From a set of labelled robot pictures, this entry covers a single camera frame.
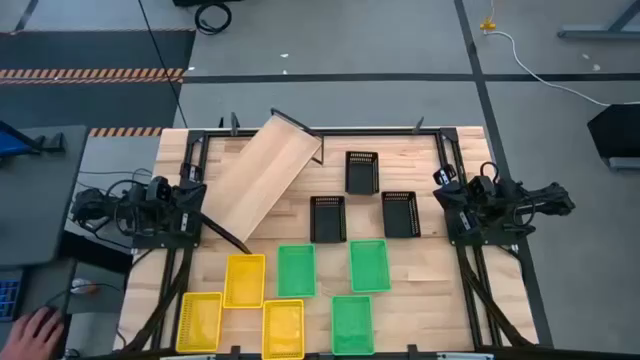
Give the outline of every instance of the concrete floor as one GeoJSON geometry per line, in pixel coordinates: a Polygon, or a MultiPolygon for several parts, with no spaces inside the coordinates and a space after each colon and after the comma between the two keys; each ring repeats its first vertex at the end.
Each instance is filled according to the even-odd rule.
{"type": "MultiPolygon", "coordinates": [[[[8,10],[0,11],[0,31],[15,26],[26,3],[0,5],[8,10]]],[[[555,36],[562,24],[608,23],[629,3],[496,0],[495,20],[498,30],[516,38],[521,60],[536,72],[640,72],[640,42],[555,36]]],[[[192,26],[193,9],[176,9],[170,0],[144,4],[154,28],[192,26]]],[[[489,4],[464,0],[482,71],[521,74],[506,39],[482,36],[479,23],[490,14],[489,4]]],[[[27,29],[143,28],[134,5],[40,0],[27,29]]],[[[246,0],[230,6],[234,22],[225,33],[197,35],[189,75],[471,73],[453,0],[246,0]]],[[[564,85],[606,102],[640,100],[640,83],[632,81],[564,85]]],[[[598,158],[586,123],[602,109],[537,82],[487,87],[513,178],[530,188],[558,181],[577,205],[566,218],[537,217],[538,231],[529,239],[554,345],[640,353],[635,311],[640,283],[634,278],[640,270],[634,257],[640,251],[634,223],[640,178],[611,173],[598,158]]],[[[243,126],[260,126],[272,106],[312,126],[412,125],[421,116],[426,126],[485,125],[474,82],[184,84],[180,101],[193,127],[217,126],[231,111],[243,126]]],[[[90,139],[82,167],[150,168],[156,147],[157,140],[90,139]]],[[[113,178],[81,181],[106,186],[113,178]]],[[[115,321],[112,315],[111,320],[100,315],[99,321],[115,321]]],[[[85,353],[110,349],[113,325],[105,326],[106,342],[100,336],[85,340],[80,335],[86,328],[76,328],[74,344],[85,353]]]]}

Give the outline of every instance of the green plastic bin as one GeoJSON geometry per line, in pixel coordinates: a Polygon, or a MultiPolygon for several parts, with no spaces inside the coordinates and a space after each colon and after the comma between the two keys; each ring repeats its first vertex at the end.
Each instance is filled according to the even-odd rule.
{"type": "Polygon", "coordinates": [[[281,245],[278,248],[278,296],[316,296],[315,245],[281,245]]]}
{"type": "Polygon", "coordinates": [[[331,304],[333,354],[374,354],[372,318],[371,296],[334,296],[331,304]]]}
{"type": "Polygon", "coordinates": [[[391,290],[386,240],[350,241],[349,253],[351,256],[351,289],[353,292],[391,290]]]}

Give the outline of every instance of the wooden tabletop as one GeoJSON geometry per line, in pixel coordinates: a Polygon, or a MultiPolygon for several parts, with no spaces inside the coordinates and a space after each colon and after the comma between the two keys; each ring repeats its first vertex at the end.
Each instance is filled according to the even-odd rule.
{"type": "MultiPolygon", "coordinates": [[[[491,160],[481,127],[459,127],[460,147],[468,178],[480,164],[491,160]]],[[[187,130],[165,130],[160,140],[154,175],[179,183],[187,130]]],[[[249,138],[214,138],[209,144],[205,181],[211,186],[233,164],[249,138]]],[[[373,295],[373,323],[377,352],[404,352],[407,344],[420,351],[472,350],[460,271],[455,249],[449,244],[443,211],[433,197],[432,174],[439,161],[432,136],[325,137],[324,165],[309,162],[253,231],[246,245],[267,258],[265,299],[276,298],[276,252],[281,244],[309,242],[309,198],[346,197],[347,238],[382,238],[380,195],[344,193],[345,152],[376,151],[380,161],[381,191],[415,191],[421,238],[388,239],[392,290],[373,295]]],[[[449,159],[453,155],[449,150],[449,159]]],[[[189,291],[223,291],[226,258],[238,251],[219,235],[205,229],[195,251],[189,291]]],[[[331,297],[351,294],[347,244],[316,246],[318,296],[304,299],[306,352],[331,352],[331,297]]],[[[520,267],[505,252],[485,247],[491,288],[496,303],[532,342],[537,341],[520,267]]],[[[155,250],[131,272],[120,318],[120,330],[131,340],[157,304],[166,252],[155,250]]],[[[490,337],[479,300],[484,342],[490,337]]],[[[173,323],[173,309],[165,320],[163,345],[173,323]]],[[[261,310],[223,310],[218,349],[228,353],[240,345],[243,353],[259,353],[262,341],[261,310]]]]}

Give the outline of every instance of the white cable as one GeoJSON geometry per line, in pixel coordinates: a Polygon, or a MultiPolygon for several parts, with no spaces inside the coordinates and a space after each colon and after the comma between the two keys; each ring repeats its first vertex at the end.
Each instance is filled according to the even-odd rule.
{"type": "Polygon", "coordinates": [[[491,0],[491,17],[489,17],[489,22],[493,22],[493,17],[496,15],[496,7],[493,4],[493,0],[491,0]]]}
{"type": "MultiPolygon", "coordinates": [[[[561,86],[561,85],[550,83],[548,81],[543,80],[538,75],[534,74],[533,71],[529,70],[529,68],[526,67],[522,63],[522,61],[520,61],[520,59],[518,58],[518,54],[516,53],[516,41],[511,37],[511,35],[509,35],[509,34],[507,34],[505,32],[502,32],[502,31],[489,31],[489,32],[485,31],[484,34],[485,35],[500,35],[500,36],[503,36],[503,37],[506,37],[507,39],[509,39],[511,41],[511,47],[512,47],[512,50],[513,50],[513,58],[516,59],[516,62],[518,63],[518,65],[520,65],[520,67],[524,71],[528,72],[529,75],[533,76],[536,80],[540,81],[541,83],[543,83],[543,84],[545,84],[545,85],[547,85],[549,87],[555,88],[555,89],[564,90],[564,91],[570,92],[570,93],[572,93],[574,95],[578,95],[581,98],[583,98],[585,100],[588,100],[588,101],[590,101],[590,102],[592,102],[592,103],[594,103],[596,105],[600,105],[600,106],[611,106],[612,105],[612,104],[606,104],[606,103],[602,103],[600,101],[594,100],[594,99],[588,97],[587,95],[584,95],[584,94],[582,94],[582,93],[580,93],[580,92],[578,92],[576,90],[573,90],[573,89],[570,89],[570,88],[567,88],[567,87],[564,87],[564,86],[561,86]]],[[[640,101],[626,102],[626,103],[621,103],[619,105],[636,105],[636,104],[640,104],[640,101]]]]}

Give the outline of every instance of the yellow plastic bin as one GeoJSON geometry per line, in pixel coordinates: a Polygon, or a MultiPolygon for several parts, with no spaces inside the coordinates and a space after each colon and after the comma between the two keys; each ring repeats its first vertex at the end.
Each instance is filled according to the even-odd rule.
{"type": "Polygon", "coordinates": [[[265,269],[264,255],[229,255],[224,280],[224,308],[261,308],[265,269]]]}
{"type": "Polygon", "coordinates": [[[185,293],[182,297],[176,351],[211,353],[220,344],[222,293],[185,293]]]}
{"type": "Polygon", "coordinates": [[[304,358],[304,303],[302,300],[270,300],[262,313],[262,359],[304,358]]]}

